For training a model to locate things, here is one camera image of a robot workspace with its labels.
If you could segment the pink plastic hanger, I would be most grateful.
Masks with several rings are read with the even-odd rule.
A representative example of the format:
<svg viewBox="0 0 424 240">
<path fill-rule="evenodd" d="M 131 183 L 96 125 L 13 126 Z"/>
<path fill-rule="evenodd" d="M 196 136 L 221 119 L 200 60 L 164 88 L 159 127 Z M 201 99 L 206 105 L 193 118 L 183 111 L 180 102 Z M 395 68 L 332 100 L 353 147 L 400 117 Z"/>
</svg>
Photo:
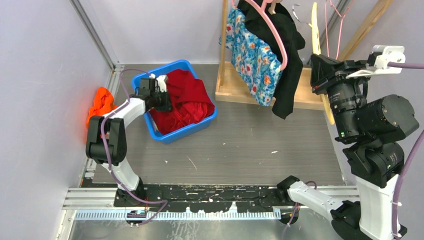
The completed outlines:
<svg viewBox="0 0 424 240">
<path fill-rule="evenodd" d="M 284 40 L 285 31 L 293 24 L 287 9 L 280 4 L 275 8 L 276 14 L 270 14 L 268 8 L 272 0 L 240 0 L 236 8 L 245 16 L 245 27 L 249 32 L 270 46 L 272 52 L 281 63 L 280 70 L 288 65 L 287 47 Z"/>
</svg>

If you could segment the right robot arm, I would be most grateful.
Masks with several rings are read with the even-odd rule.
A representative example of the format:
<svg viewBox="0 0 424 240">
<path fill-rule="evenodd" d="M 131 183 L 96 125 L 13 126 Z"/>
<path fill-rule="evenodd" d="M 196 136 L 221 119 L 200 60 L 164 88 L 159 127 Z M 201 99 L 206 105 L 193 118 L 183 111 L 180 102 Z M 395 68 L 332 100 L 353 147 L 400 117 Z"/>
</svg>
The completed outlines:
<svg viewBox="0 0 424 240">
<path fill-rule="evenodd" d="M 344 240 L 398 240 L 407 233 L 397 213 L 408 166 L 399 141 L 416 131 L 419 123 L 402 96 L 367 101 L 371 76 L 389 72 L 389 63 L 377 66 L 382 56 L 377 51 L 358 61 L 311 56 L 312 92 L 328 96 L 336 141 L 346 145 L 343 153 L 355 176 L 359 200 L 334 199 L 292 175 L 277 185 L 281 204 L 310 208 L 329 220 Z"/>
</svg>

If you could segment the wooden hanger with metal hook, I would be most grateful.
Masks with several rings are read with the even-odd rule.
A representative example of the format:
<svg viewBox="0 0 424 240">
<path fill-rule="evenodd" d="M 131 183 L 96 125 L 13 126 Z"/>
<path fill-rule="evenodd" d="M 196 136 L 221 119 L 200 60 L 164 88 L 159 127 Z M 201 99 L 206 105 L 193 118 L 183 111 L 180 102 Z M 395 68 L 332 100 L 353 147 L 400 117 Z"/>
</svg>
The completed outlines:
<svg viewBox="0 0 424 240">
<path fill-rule="evenodd" d="M 312 4 L 312 9 L 311 9 L 311 22 L 307 23 L 304 21 L 301 21 L 298 17 L 298 15 L 296 14 L 295 11 L 295 7 L 299 7 L 300 4 L 295 3 L 292 5 L 292 13 L 294 15 L 294 17 L 296 18 L 296 20 L 302 24 L 306 24 L 311 28 L 311 41 L 312 41 L 312 52 L 314 54 L 320 55 L 321 54 L 321 45 L 320 45 L 320 32 L 319 32 L 319 27 L 318 27 L 318 4 L 316 2 L 314 2 Z M 319 95 L 321 98 L 321 101 L 323 103 L 324 106 L 324 111 L 326 113 L 326 117 L 328 119 L 328 122 L 331 125 L 335 124 L 335 119 L 333 116 L 333 113 L 331 111 L 331 106 L 330 106 L 330 102 L 329 102 L 329 98 L 327 96 L 326 93 L 324 94 L 320 94 Z"/>
</svg>

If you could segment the pink wire hanger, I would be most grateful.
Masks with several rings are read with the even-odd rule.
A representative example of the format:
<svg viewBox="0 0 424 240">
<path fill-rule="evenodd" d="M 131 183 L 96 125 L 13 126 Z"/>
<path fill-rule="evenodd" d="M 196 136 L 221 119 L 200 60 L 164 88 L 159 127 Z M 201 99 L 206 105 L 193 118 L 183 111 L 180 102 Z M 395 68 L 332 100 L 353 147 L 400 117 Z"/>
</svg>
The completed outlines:
<svg viewBox="0 0 424 240">
<path fill-rule="evenodd" d="M 334 58 L 338 59 L 341 51 L 342 29 L 344 20 L 354 0 L 326 0 L 324 4 L 325 17 L 325 47 L 328 57 L 331 56 L 331 46 L 335 46 Z M 336 42 L 330 43 L 330 35 L 336 35 Z"/>
</svg>

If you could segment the blue floral garment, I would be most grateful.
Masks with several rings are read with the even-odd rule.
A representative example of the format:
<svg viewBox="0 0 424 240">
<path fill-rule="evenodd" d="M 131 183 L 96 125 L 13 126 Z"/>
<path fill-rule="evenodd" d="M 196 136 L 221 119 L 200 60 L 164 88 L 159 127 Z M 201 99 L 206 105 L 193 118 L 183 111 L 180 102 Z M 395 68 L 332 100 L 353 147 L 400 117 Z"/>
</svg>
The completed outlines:
<svg viewBox="0 0 424 240">
<path fill-rule="evenodd" d="M 250 95 L 262 106 L 269 106 L 282 77 L 281 62 L 271 47 L 251 33 L 247 19 L 238 8 L 226 20 L 225 47 L 231 51 L 231 64 L 246 83 Z"/>
</svg>

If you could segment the red pleated skirt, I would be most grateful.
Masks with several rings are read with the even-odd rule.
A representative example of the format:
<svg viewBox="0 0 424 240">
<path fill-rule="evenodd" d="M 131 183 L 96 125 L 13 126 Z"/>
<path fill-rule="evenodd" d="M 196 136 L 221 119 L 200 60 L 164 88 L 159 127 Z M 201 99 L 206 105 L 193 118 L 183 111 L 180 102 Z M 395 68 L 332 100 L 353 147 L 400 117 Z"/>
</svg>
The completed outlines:
<svg viewBox="0 0 424 240">
<path fill-rule="evenodd" d="M 172 110 L 150 111 L 161 134 L 166 135 L 188 125 L 198 124 L 214 113 L 215 105 L 201 79 L 195 78 L 189 70 L 183 69 L 175 69 L 166 75 Z"/>
</svg>

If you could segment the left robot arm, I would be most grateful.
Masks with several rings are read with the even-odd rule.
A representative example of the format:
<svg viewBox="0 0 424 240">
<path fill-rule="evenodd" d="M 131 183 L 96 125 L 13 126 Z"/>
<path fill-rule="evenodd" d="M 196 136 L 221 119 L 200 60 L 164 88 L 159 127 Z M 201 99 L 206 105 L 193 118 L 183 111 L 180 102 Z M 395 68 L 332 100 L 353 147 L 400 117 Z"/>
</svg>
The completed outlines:
<svg viewBox="0 0 424 240">
<path fill-rule="evenodd" d="M 104 115 L 89 119 L 86 155 L 102 165 L 116 181 L 117 196 L 133 206 L 146 201 L 146 191 L 141 178 L 135 174 L 127 160 L 127 126 L 152 109 L 172 110 L 168 94 L 167 75 L 146 78 L 147 86 L 129 95 L 127 100 Z"/>
</svg>

